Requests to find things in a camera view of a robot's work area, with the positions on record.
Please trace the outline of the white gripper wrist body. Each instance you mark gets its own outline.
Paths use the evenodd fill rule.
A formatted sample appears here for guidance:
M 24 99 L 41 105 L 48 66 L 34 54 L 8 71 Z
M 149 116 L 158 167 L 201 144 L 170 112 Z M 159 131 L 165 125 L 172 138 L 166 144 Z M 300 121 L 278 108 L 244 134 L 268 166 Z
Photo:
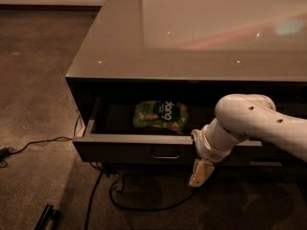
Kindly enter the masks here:
M 199 157 L 211 163 L 223 161 L 234 147 L 248 139 L 225 129 L 217 119 L 202 129 L 193 129 L 191 135 Z

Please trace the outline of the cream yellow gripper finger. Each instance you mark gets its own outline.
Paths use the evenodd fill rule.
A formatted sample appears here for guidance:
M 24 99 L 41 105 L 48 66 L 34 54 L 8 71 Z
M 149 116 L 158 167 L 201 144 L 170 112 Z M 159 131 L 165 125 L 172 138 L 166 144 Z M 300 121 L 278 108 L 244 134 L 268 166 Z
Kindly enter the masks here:
M 189 186 L 193 188 L 202 186 L 213 172 L 214 166 L 211 162 L 203 159 L 196 159 L 193 165 L 192 175 L 189 179 Z

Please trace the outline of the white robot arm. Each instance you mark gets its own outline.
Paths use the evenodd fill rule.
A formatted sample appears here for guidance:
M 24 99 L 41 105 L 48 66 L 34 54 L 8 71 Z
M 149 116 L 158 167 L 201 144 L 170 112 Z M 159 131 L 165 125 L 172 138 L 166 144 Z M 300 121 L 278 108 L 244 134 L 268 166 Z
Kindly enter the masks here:
M 218 100 L 214 120 L 191 132 L 198 158 L 189 185 L 198 188 L 238 144 L 257 138 L 307 161 L 307 120 L 282 114 L 271 98 L 230 94 Z

